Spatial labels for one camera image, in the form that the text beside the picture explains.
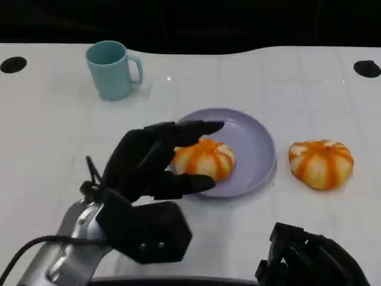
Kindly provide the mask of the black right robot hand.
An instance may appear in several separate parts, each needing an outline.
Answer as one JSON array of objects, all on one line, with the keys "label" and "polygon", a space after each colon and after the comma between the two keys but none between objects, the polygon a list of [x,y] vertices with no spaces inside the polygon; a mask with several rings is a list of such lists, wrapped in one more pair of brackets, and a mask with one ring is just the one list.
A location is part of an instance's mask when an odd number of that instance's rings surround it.
[{"label": "black right robot hand", "polygon": [[277,222],[266,260],[255,277],[260,285],[369,285],[357,261],[334,240]]}]

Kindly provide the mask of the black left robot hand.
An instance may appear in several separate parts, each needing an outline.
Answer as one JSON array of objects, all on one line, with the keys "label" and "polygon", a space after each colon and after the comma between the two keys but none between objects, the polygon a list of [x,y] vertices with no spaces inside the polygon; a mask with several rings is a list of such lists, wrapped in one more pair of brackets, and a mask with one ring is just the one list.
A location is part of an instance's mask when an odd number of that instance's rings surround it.
[{"label": "black left robot hand", "polygon": [[207,175],[176,175],[167,170],[177,147],[190,147],[204,135],[224,127],[222,121],[162,122],[128,131],[108,160],[101,188],[111,189],[128,201],[144,195],[175,200],[213,188]]}]

